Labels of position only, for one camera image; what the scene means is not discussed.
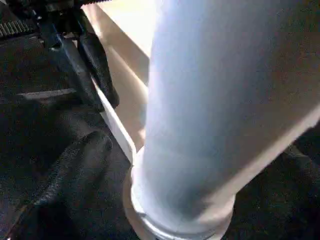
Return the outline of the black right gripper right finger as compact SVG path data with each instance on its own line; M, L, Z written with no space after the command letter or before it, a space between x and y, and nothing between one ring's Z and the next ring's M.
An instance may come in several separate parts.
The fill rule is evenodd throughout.
M320 238L320 154L290 149L237 194L238 240Z

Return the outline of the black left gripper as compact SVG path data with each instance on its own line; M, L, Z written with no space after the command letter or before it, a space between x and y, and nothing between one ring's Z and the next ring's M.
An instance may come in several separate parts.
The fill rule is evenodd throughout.
M106 52L98 36L88 32L88 18L81 10L88 4L87 0L3 0L1 3L16 16L15 20L0 21L1 41L37 34L49 48L57 69L66 75L67 84L84 103L97 112L104 110L92 75L111 106L119 105ZM63 39L78 41L77 47L63 44Z

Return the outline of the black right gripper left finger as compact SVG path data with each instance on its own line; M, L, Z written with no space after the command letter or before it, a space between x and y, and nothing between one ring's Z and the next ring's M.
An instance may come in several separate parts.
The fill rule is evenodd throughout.
M69 145L9 222L8 240L81 240L85 201L103 178L112 141L93 131Z

